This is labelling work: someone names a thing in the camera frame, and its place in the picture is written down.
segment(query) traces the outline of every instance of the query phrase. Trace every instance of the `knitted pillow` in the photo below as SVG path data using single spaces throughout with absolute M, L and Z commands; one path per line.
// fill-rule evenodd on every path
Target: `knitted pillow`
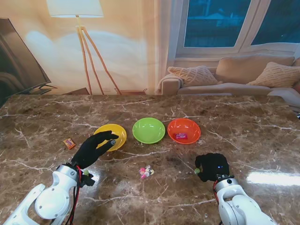
M 183 79 L 184 87 L 218 84 L 218 81 L 206 66 L 191 68 L 169 67 L 168 71 L 171 74 L 174 74 Z
M 300 80 L 300 67 L 288 67 L 269 62 L 262 74 L 248 85 L 266 86 L 269 88 L 290 88 Z

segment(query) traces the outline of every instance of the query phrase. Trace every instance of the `yellow bowl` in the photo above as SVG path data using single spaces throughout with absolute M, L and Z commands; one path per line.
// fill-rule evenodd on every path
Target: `yellow bowl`
M 118 124 L 105 124 L 102 127 L 99 127 L 94 132 L 94 134 L 97 134 L 97 133 L 103 132 L 103 131 L 107 131 L 107 130 L 111 130 L 113 134 L 119 136 L 119 138 L 116 139 L 116 144 L 114 146 L 112 146 L 111 149 L 108 150 L 108 151 L 116 151 L 118 148 L 120 148 L 125 143 L 125 141 L 127 139 L 126 131 L 123 127 L 121 127 Z M 102 145 L 104 145 L 107 142 L 108 142 L 107 140 L 103 141 L 101 144 L 99 144 L 97 146 L 97 149 L 100 148 Z

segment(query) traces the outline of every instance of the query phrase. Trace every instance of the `plastic bowl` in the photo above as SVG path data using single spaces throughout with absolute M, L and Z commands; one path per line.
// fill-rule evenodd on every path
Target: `plastic bowl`
M 178 134 L 185 134 L 187 139 L 176 139 L 176 135 Z M 168 135 L 180 144 L 192 144 L 200 138 L 201 131 L 198 124 L 194 121 L 186 118 L 179 118 L 172 120 L 169 123 Z
M 139 142 L 154 144 L 164 137 L 165 127 L 155 118 L 142 118 L 133 125 L 132 133 Z
M 103 132 L 103 131 L 107 131 L 107 130 L 111 130 L 112 134 L 115 134 L 115 135 L 119 136 L 119 138 L 116 139 L 116 144 L 108 150 L 108 151 L 116 151 L 117 149 L 119 149 L 125 143 L 125 141 L 127 139 L 126 131 L 123 127 L 121 127 L 118 124 L 105 124 L 102 127 L 99 127 L 94 132 L 94 134 L 97 134 L 97 133 Z M 107 140 L 103 141 L 101 144 L 99 144 L 97 146 L 97 149 L 100 148 L 102 145 L 104 145 L 107 142 L 108 142 Z

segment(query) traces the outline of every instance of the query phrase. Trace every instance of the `red cable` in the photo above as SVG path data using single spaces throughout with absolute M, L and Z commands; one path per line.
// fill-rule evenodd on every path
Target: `red cable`
M 79 172 L 79 185 L 80 185 L 80 181 L 81 181 L 81 170 L 80 170 L 80 167 L 79 166 L 76 166 L 77 169 L 78 169 L 78 172 Z M 80 187 L 78 188 L 78 195 L 76 197 L 76 201 L 75 201 L 75 207 L 74 207 L 74 212 L 75 212 L 75 209 L 76 209 L 76 205 L 77 205 L 77 201 L 78 201 L 78 197 L 79 197 L 79 190 L 80 190 Z
M 215 189 L 217 182 L 218 182 L 218 181 L 216 180 L 212 189 L 213 189 L 213 191 L 214 191 L 216 201 L 217 201 L 217 203 L 218 203 L 218 205 L 219 205 L 219 199 L 218 199 L 217 192 L 216 192 L 216 189 Z

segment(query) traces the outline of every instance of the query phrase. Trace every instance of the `floor lamp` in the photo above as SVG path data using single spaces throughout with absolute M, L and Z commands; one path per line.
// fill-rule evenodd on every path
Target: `floor lamp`
M 88 53 L 90 63 L 91 63 L 95 78 L 97 80 L 98 86 L 101 90 L 101 93 L 104 94 L 104 92 L 103 92 L 101 83 L 99 81 L 98 75 L 96 73 L 95 66 L 93 63 L 93 58 L 90 53 L 90 49 L 89 49 L 87 40 L 85 39 L 85 36 L 87 37 L 87 39 L 89 40 L 89 42 L 91 43 L 93 48 L 95 49 L 98 57 L 100 58 L 102 65 L 103 65 L 103 68 L 104 68 L 105 72 L 107 73 L 107 75 L 109 76 L 109 78 L 111 79 L 112 83 L 114 84 L 116 91 L 121 95 L 120 89 L 118 88 L 113 77 L 108 72 L 107 67 L 103 61 L 103 58 L 102 58 L 99 50 L 97 49 L 95 43 L 93 42 L 90 35 L 88 34 L 86 28 L 84 26 L 82 26 L 81 22 L 80 22 L 80 17 L 103 17 L 104 16 L 99 0 L 47 0 L 47 5 L 48 5 L 49 14 L 52 17 L 61 17 L 61 18 L 72 18 L 73 17 L 73 18 L 77 19 L 78 26 L 76 27 L 76 29 L 77 29 L 77 34 L 79 37 L 81 49 L 82 49 L 84 70 L 85 70 L 90 94 L 92 94 L 92 89 L 90 86 L 90 77 L 89 77 L 89 73 L 88 73 L 86 54 L 85 54 L 84 48 L 86 48 L 86 51 Z

